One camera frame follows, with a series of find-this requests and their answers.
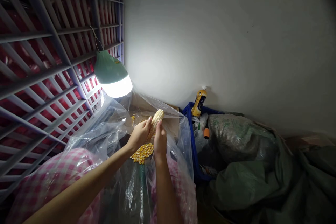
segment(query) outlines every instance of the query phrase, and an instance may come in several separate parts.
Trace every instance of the checkered cloth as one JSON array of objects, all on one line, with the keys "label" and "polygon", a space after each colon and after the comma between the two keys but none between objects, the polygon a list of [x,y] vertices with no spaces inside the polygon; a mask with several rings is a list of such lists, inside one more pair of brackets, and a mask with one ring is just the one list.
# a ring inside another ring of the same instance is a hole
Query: checkered cloth
[{"label": "checkered cloth", "polygon": [[[197,202],[195,184],[189,177],[189,175],[181,171],[176,161],[172,158],[167,158],[169,173],[173,188],[176,194],[177,202],[181,215],[184,219],[184,224],[195,224],[197,220]],[[150,224],[156,224],[158,222],[158,209],[157,209],[157,194],[156,194],[156,175],[153,176],[154,185],[151,190],[151,198],[154,202],[153,215],[150,220]]]},{"label": "checkered cloth", "polygon": [[[100,162],[83,148],[72,149],[50,158],[21,181],[6,224],[21,224]],[[98,223],[100,197],[101,193],[95,197],[78,223]]]}]

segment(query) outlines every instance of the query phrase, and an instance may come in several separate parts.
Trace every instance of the plastic crate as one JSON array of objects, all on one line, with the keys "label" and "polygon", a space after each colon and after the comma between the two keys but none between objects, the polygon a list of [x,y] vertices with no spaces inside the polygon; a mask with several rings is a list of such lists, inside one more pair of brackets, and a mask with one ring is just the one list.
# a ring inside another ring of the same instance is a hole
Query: plastic crate
[{"label": "plastic crate", "polygon": [[[195,145],[195,137],[194,137],[194,131],[193,131],[193,115],[191,113],[191,109],[193,108],[194,103],[189,102],[189,104],[183,109],[183,114],[188,118],[189,120],[189,126],[190,126],[190,135],[191,135],[191,149],[192,149],[192,163],[194,166],[194,181],[195,182],[200,182],[200,181],[210,181],[214,179],[213,177],[210,177],[206,174],[204,174],[201,169],[200,165],[198,163],[198,157],[197,157],[197,150],[196,150],[196,145]],[[211,108],[202,107],[202,112],[203,113],[208,113],[208,114],[225,114],[225,112],[219,112],[216,110],[213,110]]]}]

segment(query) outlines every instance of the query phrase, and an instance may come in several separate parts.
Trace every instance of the lamp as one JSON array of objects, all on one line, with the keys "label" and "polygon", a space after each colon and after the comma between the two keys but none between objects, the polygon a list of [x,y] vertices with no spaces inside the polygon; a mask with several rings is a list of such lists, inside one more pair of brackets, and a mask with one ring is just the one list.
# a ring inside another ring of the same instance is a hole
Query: lamp
[{"label": "lamp", "polygon": [[133,85],[125,66],[106,50],[97,51],[96,55],[94,72],[106,94],[118,98],[131,92]]}]

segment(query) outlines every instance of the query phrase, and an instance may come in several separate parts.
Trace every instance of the white wall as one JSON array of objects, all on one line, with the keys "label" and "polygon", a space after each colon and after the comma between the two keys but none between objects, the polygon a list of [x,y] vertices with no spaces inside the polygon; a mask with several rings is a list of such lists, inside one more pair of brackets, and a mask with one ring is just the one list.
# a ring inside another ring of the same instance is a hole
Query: white wall
[{"label": "white wall", "polygon": [[284,135],[336,136],[330,0],[125,0],[125,60],[139,91],[237,111]]}]

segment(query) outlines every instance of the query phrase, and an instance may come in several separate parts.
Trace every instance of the pile of corn kernels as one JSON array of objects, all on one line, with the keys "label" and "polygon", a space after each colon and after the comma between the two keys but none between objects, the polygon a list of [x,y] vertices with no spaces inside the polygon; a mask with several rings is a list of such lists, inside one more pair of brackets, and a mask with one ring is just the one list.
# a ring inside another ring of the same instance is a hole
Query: pile of corn kernels
[{"label": "pile of corn kernels", "polygon": [[145,158],[149,158],[153,154],[154,145],[152,143],[145,143],[142,145],[132,156],[133,162],[138,162],[139,164],[144,164]]}]

